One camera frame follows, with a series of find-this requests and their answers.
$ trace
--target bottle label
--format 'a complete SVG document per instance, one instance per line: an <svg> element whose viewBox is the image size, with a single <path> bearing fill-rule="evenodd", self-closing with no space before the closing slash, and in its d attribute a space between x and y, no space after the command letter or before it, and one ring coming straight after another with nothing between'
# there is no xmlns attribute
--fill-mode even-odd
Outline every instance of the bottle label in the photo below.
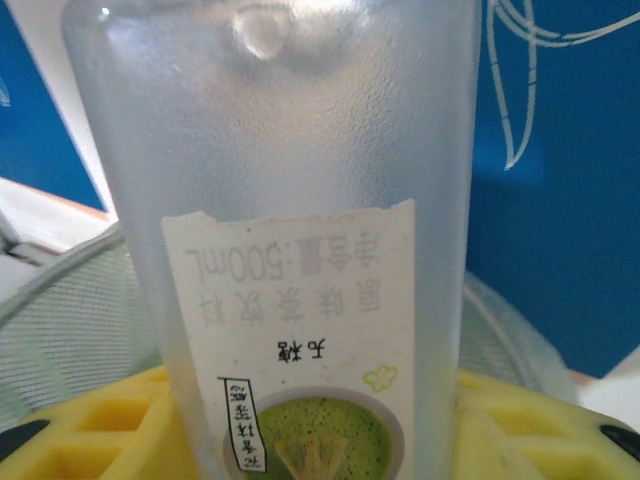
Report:
<svg viewBox="0 0 640 480"><path fill-rule="evenodd" d="M231 478L413 478L415 204L162 223Z"/></svg>

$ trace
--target bowl of matcha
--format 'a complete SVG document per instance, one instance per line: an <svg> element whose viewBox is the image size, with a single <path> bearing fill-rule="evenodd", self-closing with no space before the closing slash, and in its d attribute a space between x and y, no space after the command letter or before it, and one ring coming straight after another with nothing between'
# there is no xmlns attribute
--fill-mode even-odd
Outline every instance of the bowl of matcha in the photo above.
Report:
<svg viewBox="0 0 640 480"><path fill-rule="evenodd" d="M259 399L256 411L267 472L240 472L227 433L225 463L234 480L393 480L400 470L400 423L368 395L292 389Z"/></svg>

